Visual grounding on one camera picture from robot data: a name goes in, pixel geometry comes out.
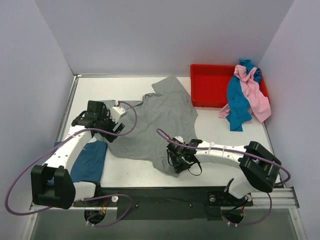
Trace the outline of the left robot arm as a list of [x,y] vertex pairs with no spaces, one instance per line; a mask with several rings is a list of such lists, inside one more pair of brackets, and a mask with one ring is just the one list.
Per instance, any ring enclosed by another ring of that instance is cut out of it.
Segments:
[[32,168],[33,203],[67,210],[74,202],[85,199],[91,206],[98,206],[103,200],[103,193],[96,189],[98,182],[74,182],[72,167],[99,130],[107,141],[113,142],[125,127],[119,122],[125,114],[126,110],[118,104],[107,107],[101,101],[88,101],[87,109],[71,122],[66,138],[54,148],[52,156],[43,165]]

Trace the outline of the grey t shirt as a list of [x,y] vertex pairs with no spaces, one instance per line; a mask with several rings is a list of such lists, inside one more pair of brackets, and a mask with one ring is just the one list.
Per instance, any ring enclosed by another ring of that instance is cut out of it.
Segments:
[[153,92],[141,100],[121,104],[126,115],[121,119],[125,136],[108,145],[112,155],[118,158],[152,162],[158,171],[178,177],[167,162],[167,145],[156,132],[164,130],[171,137],[185,141],[195,139],[195,122],[198,113],[191,97],[175,76],[169,76],[152,84]]

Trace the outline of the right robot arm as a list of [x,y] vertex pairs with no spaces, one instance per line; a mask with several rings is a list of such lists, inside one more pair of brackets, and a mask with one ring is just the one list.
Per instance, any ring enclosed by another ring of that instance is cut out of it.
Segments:
[[229,205],[253,191],[271,193],[276,185],[282,165],[270,151],[256,141],[248,145],[230,146],[192,139],[188,144],[174,137],[166,147],[168,163],[175,173],[189,170],[192,165],[202,163],[225,165],[241,170],[232,177],[223,192],[223,199]]

